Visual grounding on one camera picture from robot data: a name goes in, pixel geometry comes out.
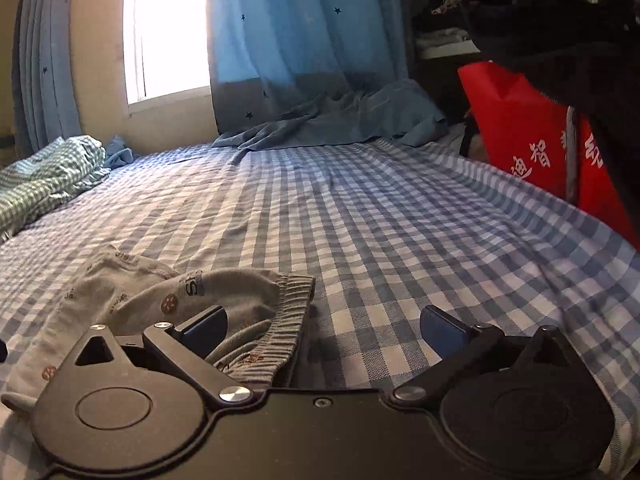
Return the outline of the grey printed child pants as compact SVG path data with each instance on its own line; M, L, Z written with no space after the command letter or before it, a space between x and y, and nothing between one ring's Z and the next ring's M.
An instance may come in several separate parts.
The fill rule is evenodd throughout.
M94 324L132 336L155 322L174 325L209 307L228 315L224 338L205 361L260 391L296 360L314 278L266 269L178 273L170 266L113 247L91 258L55 300L43 328L9 374L2 403L29 414L80 336Z

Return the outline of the blue checked bed sheet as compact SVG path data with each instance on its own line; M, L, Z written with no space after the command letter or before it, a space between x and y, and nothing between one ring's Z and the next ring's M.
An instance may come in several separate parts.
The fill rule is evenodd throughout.
M436 360L419 334L427 304L509 334L559 326L612 405L603 471L620 479L638 464L638 252L589 214L444 146L199 145L141 157L3 244L10 362L105 246L182 273L312 276L303 387L388 387L422 372Z

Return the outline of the green checked quilt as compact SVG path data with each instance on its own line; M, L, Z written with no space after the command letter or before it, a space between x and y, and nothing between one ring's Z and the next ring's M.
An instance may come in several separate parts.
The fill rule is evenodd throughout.
M57 138L1 170L1 240L108 178L105 148L92 136Z

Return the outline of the red printed bag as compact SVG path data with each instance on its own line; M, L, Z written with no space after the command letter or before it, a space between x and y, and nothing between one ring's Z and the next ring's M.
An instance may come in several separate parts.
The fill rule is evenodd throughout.
M493 62L458 69L488 162L591 214L639 246L585 116Z

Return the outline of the left blue curtain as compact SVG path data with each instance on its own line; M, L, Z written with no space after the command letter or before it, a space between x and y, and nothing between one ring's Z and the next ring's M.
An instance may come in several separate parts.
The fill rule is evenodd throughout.
M17 153L82 133L70 65L70 0L18 0L12 51Z

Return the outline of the blue star curtain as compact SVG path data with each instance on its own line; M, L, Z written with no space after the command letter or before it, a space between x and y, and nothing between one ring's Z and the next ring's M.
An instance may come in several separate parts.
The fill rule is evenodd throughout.
M207 0L216 145L441 138L446 117L409 76L406 24L404 0Z

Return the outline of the black hanging garment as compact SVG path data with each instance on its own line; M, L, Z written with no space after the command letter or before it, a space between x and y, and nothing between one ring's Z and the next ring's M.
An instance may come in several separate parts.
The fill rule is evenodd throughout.
M637 0L462 0L480 52L589 120L614 188L639 217Z

